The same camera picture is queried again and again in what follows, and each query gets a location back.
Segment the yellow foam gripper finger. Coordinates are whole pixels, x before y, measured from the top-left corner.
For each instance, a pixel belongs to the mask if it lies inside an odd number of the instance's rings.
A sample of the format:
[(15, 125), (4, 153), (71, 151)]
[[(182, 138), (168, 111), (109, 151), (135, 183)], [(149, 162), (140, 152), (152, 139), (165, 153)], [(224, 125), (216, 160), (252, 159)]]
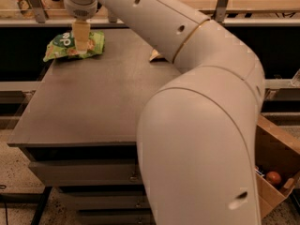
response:
[(86, 51), (90, 33), (90, 23), (83, 20), (75, 20), (72, 24), (72, 33), (77, 51)]

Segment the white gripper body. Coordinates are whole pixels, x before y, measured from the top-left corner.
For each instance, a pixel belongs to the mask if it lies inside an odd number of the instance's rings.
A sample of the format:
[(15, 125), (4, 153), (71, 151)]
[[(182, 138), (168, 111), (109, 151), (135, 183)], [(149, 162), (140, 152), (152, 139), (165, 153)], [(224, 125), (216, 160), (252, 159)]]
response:
[(64, 0), (65, 9), (68, 14), (79, 20), (88, 20), (95, 16), (98, 10), (98, 1), (94, 0), (86, 5)]

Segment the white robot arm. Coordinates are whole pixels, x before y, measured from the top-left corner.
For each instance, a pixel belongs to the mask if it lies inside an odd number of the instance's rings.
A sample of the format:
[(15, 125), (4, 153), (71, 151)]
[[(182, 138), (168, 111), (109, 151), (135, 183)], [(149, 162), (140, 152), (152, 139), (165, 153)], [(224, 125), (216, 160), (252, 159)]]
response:
[(137, 128), (156, 224), (261, 225), (255, 134), (264, 72), (256, 54), (178, 0), (64, 2), (69, 13), (103, 5), (181, 73), (150, 98)]

